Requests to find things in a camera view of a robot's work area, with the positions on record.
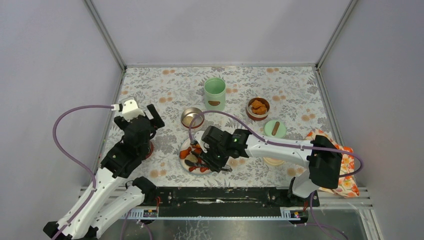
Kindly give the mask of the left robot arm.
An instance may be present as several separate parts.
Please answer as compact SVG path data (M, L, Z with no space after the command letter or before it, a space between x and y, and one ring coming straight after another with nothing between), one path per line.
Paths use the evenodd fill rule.
M151 140L164 127L164 121L153 104L147 105L150 115L146 115L135 100L102 108L122 113L114 122L124 135L103 158L97 172L88 171L91 183L75 205L60 220L44 226L43 232L52 240L98 240L132 208L148 206L155 200L156 186L146 177L138 177L123 195L104 205L111 193L151 156Z

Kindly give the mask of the rice ball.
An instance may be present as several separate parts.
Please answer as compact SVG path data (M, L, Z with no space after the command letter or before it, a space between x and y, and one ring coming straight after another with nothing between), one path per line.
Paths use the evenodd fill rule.
M189 160L189 159L185 159L184 163L189 167L193 167L193 166L197 167L198 166L198 160L192 161L192 160Z
M192 123L193 119L194 119L194 118L193 118L192 116L186 116L186 117L183 119L183 124L184 124L185 126L189 127L189 126L190 126L190 124Z

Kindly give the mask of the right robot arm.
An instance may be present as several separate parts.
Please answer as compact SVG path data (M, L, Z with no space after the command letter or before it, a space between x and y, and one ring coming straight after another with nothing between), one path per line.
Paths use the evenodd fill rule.
M287 201L301 205L319 188L337 189L343 155L325 136L313 140L288 140L261 136L247 129L233 133L211 125L197 132L193 141L202 152L198 155L203 167L212 172L226 170L229 158L271 158L299 165L305 171L292 181Z

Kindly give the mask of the green cylindrical container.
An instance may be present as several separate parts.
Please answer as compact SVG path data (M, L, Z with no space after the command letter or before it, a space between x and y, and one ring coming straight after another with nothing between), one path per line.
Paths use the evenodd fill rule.
M203 86L206 110L224 111L226 104L226 83L222 78L212 77Z

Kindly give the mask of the fried chicken piece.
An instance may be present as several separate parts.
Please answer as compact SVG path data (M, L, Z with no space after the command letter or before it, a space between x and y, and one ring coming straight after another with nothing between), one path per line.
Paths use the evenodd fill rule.
M257 109L261 106L264 106L264 104L261 101L256 100L256 99L250 104L250 107L251 107L252 110Z
M265 115L268 112L268 109L266 106L260 106L256 109L252 110L256 115Z

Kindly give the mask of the black tongs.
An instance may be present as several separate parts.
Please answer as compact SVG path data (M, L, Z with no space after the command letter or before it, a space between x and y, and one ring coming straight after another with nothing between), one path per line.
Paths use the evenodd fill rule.
M184 163L186 165L188 165L189 167L199 167L199 168L207 168L211 171L213 170L213 168L211 166L207 165L206 163L192 162L192 161L187 160L187 159L184 160ZM229 167L229 168L221 167L221 168L218 168L218 172L220 172L220 171L225 171L225 172L231 173L233 171L233 169L231 167Z

